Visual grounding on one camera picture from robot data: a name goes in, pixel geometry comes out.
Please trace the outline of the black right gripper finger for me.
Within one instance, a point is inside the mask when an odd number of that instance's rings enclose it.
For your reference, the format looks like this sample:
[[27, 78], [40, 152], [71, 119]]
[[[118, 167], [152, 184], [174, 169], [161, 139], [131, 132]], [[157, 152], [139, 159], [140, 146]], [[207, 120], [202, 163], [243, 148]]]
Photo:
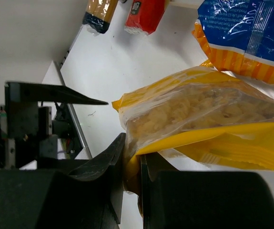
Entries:
[[274, 229], [274, 198], [257, 173], [179, 171], [158, 153], [140, 164], [146, 229]]

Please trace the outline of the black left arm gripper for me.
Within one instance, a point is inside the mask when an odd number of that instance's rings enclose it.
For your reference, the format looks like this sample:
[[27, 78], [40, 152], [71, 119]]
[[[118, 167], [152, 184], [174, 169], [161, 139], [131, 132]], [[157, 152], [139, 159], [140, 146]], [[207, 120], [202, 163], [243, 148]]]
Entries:
[[[0, 229], [116, 229], [124, 133], [90, 160], [72, 104], [108, 105], [67, 86], [8, 81], [0, 107]], [[37, 102], [55, 102], [52, 107]], [[57, 160], [64, 154], [66, 160]], [[45, 169], [19, 170], [37, 160]]]

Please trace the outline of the yellow fusilli pasta bag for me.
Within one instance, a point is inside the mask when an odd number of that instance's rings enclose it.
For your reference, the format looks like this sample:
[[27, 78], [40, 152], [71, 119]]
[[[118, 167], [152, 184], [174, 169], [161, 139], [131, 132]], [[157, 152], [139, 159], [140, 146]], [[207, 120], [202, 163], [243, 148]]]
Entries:
[[112, 103], [126, 131], [124, 186], [140, 194], [141, 155], [274, 171], [274, 99], [205, 66], [169, 75]]

